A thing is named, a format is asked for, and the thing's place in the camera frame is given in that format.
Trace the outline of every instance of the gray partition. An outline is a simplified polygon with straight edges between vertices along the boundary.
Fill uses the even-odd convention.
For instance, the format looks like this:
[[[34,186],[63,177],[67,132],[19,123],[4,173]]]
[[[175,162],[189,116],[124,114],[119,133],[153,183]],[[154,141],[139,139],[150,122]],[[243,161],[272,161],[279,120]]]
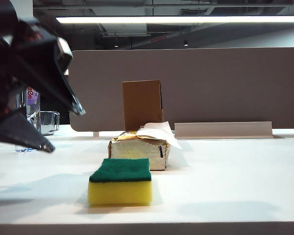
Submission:
[[[172,128],[175,122],[216,121],[294,128],[294,47],[88,50],[73,56],[69,83],[87,112],[70,114],[78,131],[123,130],[121,82],[155,79]]]

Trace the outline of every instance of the yellow sponge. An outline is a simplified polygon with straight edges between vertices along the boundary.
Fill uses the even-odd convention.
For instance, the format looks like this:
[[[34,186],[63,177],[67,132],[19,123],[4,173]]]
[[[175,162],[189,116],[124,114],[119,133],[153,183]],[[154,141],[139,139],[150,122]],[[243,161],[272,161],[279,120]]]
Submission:
[[[148,159],[104,159],[89,178],[90,205],[149,205],[151,195]]]

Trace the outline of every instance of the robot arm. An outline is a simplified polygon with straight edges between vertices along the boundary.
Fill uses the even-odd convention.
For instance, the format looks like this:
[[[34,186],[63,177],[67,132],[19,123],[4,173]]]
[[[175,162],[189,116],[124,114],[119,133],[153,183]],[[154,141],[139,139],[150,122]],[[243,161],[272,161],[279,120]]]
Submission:
[[[4,35],[12,34],[9,45]],[[77,115],[85,110],[74,95],[64,71],[72,59],[66,41],[37,20],[18,21],[13,5],[0,0],[0,141],[52,152],[54,146],[30,125],[24,108],[10,104],[15,94],[33,87],[52,102]]]

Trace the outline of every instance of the fluorescent light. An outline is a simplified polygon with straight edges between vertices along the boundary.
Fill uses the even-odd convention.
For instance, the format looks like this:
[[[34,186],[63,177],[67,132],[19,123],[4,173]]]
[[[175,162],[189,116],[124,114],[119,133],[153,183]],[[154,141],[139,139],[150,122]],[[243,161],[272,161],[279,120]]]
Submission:
[[[56,17],[63,24],[294,23],[294,16]]]

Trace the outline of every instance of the white paper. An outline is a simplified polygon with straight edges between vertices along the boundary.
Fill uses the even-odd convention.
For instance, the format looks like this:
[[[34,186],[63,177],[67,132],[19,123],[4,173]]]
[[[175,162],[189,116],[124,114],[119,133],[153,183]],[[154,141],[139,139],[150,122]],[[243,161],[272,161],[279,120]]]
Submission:
[[[177,139],[174,137],[167,121],[146,123],[143,128],[137,131],[136,135],[150,136],[155,139],[166,140],[170,145],[182,149],[178,144]]]

